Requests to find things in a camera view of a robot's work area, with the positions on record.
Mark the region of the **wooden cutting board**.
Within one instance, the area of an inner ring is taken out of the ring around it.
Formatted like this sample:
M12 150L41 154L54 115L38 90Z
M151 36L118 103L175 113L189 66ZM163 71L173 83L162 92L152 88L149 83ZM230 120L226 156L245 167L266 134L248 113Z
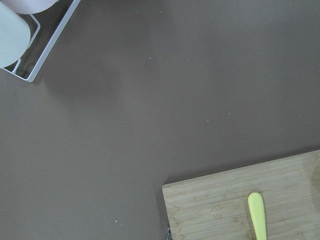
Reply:
M268 239L319 239L319 151L164 185L172 238L255 239L248 207L253 192L263 197Z

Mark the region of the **yellow plastic knife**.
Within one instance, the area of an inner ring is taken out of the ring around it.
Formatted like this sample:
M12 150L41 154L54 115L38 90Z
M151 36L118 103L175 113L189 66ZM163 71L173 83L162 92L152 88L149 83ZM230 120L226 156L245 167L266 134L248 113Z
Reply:
M258 192L252 192L247 199L256 240L267 240L264 200Z

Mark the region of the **white cup rack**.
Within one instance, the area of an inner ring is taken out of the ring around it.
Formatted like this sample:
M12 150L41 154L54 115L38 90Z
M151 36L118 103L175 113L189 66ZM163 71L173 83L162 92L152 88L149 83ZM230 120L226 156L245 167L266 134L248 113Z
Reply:
M41 12L17 12L29 26L29 47L16 62L3 67L3 71L32 83L79 3L79 0L56 0Z

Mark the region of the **white cup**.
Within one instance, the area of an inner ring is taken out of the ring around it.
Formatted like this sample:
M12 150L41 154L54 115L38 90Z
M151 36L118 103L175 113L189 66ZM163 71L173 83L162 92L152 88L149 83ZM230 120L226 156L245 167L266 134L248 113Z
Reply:
M31 31L27 22L0 3L0 67L15 63L28 49Z

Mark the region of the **pink cup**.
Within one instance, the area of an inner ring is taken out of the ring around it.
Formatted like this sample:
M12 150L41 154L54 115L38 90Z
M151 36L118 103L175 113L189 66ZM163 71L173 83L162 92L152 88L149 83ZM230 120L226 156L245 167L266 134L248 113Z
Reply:
M37 14L52 7L57 0L2 0L2 2L18 14Z

